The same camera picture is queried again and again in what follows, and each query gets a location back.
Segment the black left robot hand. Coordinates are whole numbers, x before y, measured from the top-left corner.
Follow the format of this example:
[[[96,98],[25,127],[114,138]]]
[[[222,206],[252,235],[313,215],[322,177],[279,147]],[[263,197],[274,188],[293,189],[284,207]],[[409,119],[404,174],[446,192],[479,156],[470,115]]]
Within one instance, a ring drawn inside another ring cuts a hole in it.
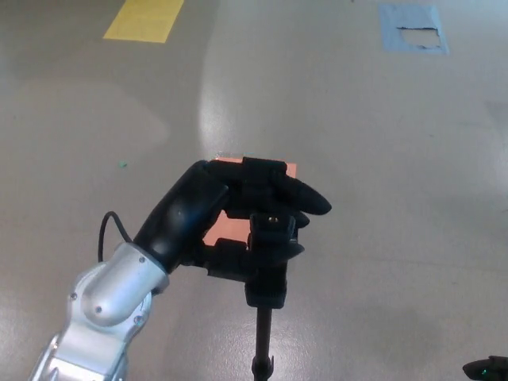
[[[201,160],[191,165],[149,214],[133,243],[172,273],[179,265],[204,267],[220,278],[245,281],[302,252],[298,230],[330,202],[287,174],[283,161],[245,157],[239,162]],[[247,220],[250,241],[205,235],[226,214]]]

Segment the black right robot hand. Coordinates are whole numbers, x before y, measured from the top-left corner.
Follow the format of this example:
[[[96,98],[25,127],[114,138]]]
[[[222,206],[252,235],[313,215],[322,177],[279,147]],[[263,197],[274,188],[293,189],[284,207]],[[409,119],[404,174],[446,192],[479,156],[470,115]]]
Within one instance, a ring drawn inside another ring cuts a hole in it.
[[[472,361],[462,367],[470,380],[507,381],[508,358],[505,356],[488,356],[484,360]]]

